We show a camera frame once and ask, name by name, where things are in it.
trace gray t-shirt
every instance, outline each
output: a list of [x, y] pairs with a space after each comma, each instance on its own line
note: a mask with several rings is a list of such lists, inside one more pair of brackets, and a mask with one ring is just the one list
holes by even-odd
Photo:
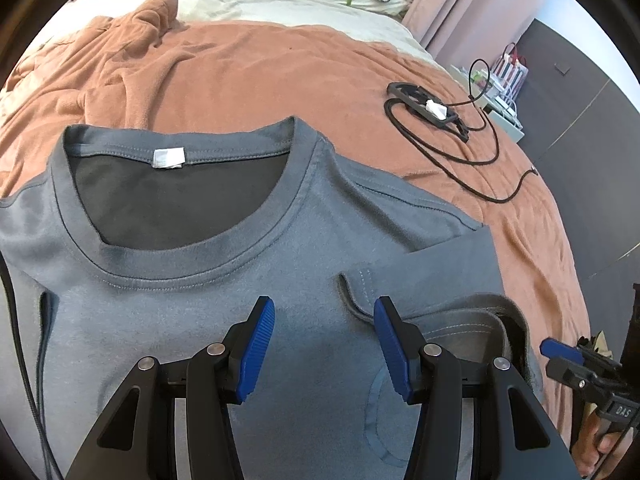
[[[166, 148], [184, 149], [181, 168], [151, 167]], [[372, 326], [380, 295], [459, 357], [513, 359], [540, 392], [489, 229], [336, 155], [296, 118], [228, 135], [70, 126], [45, 172], [0, 201], [0, 249], [63, 472], [138, 359], [190, 357], [260, 295], [276, 306], [273, 338], [255, 392], [231, 409], [248, 480], [402, 477], [419, 408], [390, 383]], [[0, 376], [0, 419], [42, 477], [5, 308]], [[184, 467], [180, 425], [177, 455]]]

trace silver bolt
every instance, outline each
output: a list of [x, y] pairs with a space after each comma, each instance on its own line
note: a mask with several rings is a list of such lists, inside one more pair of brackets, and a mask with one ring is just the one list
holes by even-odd
[[156, 361], [154, 361], [152, 357], [143, 357], [142, 359], [140, 359], [140, 361], [138, 361], [138, 368], [140, 368], [142, 371], [151, 370], [151, 368], [153, 368], [155, 364]]
[[423, 350], [425, 354], [430, 355], [431, 357], [438, 357], [440, 354], [442, 354], [442, 348], [434, 343], [425, 345]]
[[511, 363], [504, 357], [497, 357], [494, 359], [494, 366], [498, 368], [498, 370], [506, 371], [511, 368]]
[[207, 346], [207, 354], [222, 355], [225, 352], [225, 346], [222, 343], [212, 343]]

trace blanket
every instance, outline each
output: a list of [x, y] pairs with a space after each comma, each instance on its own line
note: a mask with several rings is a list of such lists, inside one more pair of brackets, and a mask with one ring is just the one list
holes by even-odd
[[[529, 322], [534, 349], [549, 336], [575, 344], [589, 334], [569, 242], [542, 179], [527, 177], [508, 204], [484, 202], [434, 167], [385, 117], [386, 86], [393, 81], [420, 84], [445, 102], [465, 100], [466, 92], [443, 70], [389, 44], [355, 41], [327, 27], [181, 24], [177, 6], [178, 0], [147, 0], [126, 16], [95, 18], [17, 66], [5, 89], [14, 106], [0, 128], [3, 196], [45, 169], [68, 124], [225, 133], [296, 115], [340, 154], [399, 175], [488, 224], [504, 288]], [[395, 112], [441, 150], [469, 160], [494, 154], [488, 128], [463, 144], [401, 107]], [[470, 126], [481, 126], [471, 105], [459, 112]], [[491, 166], [442, 163], [485, 194], [507, 196], [531, 163], [503, 131], [498, 137], [500, 157]], [[547, 380], [545, 395], [543, 405], [567, 440], [571, 391]]]

